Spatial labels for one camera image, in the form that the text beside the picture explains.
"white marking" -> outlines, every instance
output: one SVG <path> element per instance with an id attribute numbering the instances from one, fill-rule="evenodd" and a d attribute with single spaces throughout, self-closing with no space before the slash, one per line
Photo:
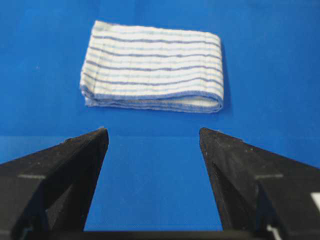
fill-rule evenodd
<path id="1" fill-rule="evenodd" d="M 28 174 L 20 174 L 18 175 L 19 178 L 25 179 L 45 179 L 46 177 L 43 175 L 28 175 Z"/>
<path id="2" fill-rule="evenodd" d="M 282 240 L 282 238 L 280 237 L 280 234 L 278 232 L 278 229 L 276 227 L 272 227 L 271 225 L 267 225 L 266 229 L 269 232 L 273 233 L 274 240 Z"/>
<path id="3" fill-rule="evenodd" d="M 312 197 L 316 207 L 320 211 L 320 192 L 312 192 L 311 197 Z"/>

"striped towel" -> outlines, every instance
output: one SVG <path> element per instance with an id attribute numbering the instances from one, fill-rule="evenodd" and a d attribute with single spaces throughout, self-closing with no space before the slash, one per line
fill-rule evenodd
<path id="1" fill-rule="evenodd" d="M 96 21 L 80 89 L 87 106 L 218 112 L 224 99 L 220 38 Z"/>

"white label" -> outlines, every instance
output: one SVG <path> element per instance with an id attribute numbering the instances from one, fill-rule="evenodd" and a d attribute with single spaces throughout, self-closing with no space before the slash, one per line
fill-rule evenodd
<path id="1" fill-rule="evenodd" d="M 320 211 L 320 192 L 312 192 L 311 197 L 317 206 L 318 210 Z"/>

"folded cloth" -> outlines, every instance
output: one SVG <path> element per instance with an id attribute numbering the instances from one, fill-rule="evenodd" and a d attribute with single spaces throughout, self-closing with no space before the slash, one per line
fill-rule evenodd
<path id="1" fill-rule="evenodd" d="M 218 112 L 224 99 L 220 38 L 96 21 L 80 89 L 87 106 Z"/>

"blue table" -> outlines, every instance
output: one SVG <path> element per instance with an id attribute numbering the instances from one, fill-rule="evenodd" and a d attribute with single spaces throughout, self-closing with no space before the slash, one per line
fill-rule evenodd
<path id="1" fill-rule="evenodd" d="M 224 109 L 85 107 L 80 71 L 97 19 L 218 34 Z M 0 163 L 104 126 L 86 230 L 220 230 L 199 129 L 320 167 L 319 25 L 319 0 L 2 2 Z"/>

